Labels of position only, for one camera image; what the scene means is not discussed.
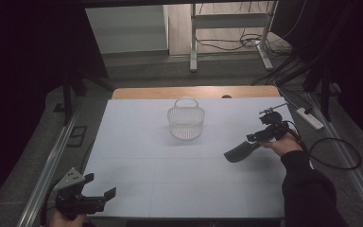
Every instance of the person's left hand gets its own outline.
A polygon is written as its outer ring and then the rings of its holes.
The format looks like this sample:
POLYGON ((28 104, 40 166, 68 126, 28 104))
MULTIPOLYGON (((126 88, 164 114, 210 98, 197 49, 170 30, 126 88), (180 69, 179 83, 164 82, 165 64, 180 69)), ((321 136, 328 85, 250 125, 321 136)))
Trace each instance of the person's left hand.
POLYGON ((69 220, 58 210, 49 221, 49 227, 82 227, 86 215, 77 215, 74 220, 69 220))

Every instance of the electrical outlet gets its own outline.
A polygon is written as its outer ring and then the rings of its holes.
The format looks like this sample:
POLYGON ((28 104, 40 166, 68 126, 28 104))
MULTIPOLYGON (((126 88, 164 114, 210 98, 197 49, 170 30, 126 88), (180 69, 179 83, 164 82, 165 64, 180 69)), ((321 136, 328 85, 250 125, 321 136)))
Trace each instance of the electrical outlet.
POLYGON ((299 114, 300 117, 302 117, 302 119, 304 119, 308 124, 310 124, 312 126, 312 128, 314 128, 316 131, 323 128, 323 124, 320 123, 320 121, 317 118, 315 118, 315 116, 313 116, 311 113, 305 114, 304 108, 300 108, 296 112, 297 112, 297 114, 299 114))

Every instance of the basket handle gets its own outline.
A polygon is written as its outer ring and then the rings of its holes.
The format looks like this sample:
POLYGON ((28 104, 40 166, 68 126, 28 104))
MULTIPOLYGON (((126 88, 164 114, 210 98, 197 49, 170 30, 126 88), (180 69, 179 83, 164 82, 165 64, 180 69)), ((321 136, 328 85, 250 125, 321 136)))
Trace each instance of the basket handle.
POLYGON ((179 99, 177 99, 177 100, 175 101, 175 107, 179 107, 179 106, 177 105, 177 103, 178 103, 179 101, 182 101, 182 100, 192 100, 192 101, 196 102, 196 106, 194 106, 194 107, 198 107, 198 105, 199 105, 199 103, 198 103, 195 99, 193 99, 192 97, 181 97, 181 98, 179 98, 179 99))

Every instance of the white desk frame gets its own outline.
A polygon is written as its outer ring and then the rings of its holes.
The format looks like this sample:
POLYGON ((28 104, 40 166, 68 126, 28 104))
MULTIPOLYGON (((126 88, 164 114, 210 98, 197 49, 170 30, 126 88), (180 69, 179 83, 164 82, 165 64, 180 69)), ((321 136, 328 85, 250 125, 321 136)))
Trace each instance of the white desk frame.
POLYGON ((276 1, 272 2, 270 10, 266 13, 241 13, 241 14, 216 14, 197 15, 196 4, 191 4, 191 49, 190 49, 190 71, 197 72, 197 29, 204 28, 237 28, 237 27, 263 27, 261 41, 256 42, 257 50, 267 70, 273 70, 269 60, 266 41, 272 23, 276 1))

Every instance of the person's right hand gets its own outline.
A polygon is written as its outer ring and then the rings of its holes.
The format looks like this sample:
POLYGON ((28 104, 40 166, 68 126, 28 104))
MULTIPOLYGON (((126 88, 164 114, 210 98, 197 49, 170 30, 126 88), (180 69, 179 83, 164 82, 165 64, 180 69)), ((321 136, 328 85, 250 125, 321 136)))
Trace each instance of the person's right hand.
POLYGON ((283 156, 293 150, 301 150, 302 147, 297 143, 296 138, 291 133, 286 133, 281 139, 274 142, 261 141, 259 144, 264 148, 271 148, 279 156, 283 156))

